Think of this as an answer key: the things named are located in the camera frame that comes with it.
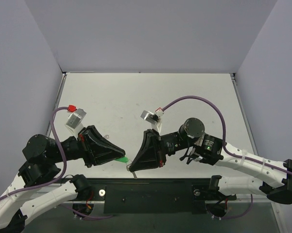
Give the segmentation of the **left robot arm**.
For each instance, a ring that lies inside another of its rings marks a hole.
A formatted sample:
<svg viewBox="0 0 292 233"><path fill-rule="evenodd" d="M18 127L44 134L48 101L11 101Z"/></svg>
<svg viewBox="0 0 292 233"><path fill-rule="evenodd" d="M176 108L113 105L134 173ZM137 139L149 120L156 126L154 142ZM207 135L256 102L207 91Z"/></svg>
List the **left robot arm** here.
<svg viewBox="0 0 292 233"><path fill-rule="evenodd" d="M83 128L76 137L57 143L47 136L32 136L23 149L26 162L0 197L0 233L20 233L42 213L68 200L89 200L93 189L84 175L73 175L59 188L36 199L32 195L55 180L56 163L83 159L86 167L98 166L125 156L125 151L105 139L95 128Z"/></svg>

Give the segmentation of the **green key tag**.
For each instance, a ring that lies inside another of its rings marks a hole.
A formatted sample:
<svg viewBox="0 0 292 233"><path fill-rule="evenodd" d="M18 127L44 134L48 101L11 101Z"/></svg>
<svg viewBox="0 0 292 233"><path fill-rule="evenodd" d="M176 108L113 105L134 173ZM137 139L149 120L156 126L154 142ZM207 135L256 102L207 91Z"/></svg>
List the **green key tag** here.
<svg viewBox="0 0 292 233"><path fill-rule="evenodd" d="M128 163L129 159L127 157L122 157L119 159L116 159L117 162L121 162L121 163Z"/></svg>

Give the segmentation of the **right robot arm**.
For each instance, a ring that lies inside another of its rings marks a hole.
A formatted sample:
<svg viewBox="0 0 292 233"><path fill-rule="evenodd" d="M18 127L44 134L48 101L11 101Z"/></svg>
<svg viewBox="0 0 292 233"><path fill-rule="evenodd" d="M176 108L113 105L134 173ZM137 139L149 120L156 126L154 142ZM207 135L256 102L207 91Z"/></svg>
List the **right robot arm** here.
<svg viewBox="0 0 292 233"><path fill-rule="evenodd" d="M180 161L196 161L239 171L241 177L213 175L207 186L214 199L236 194L255 194L280 203L292 204L292 160L274 161L247 153L223 139L205 133L204 124L189 118L178 131L161 135L155 128L144 131L141 147L128 167L130 172L163 167L168 156L185 150Z"/></svg>

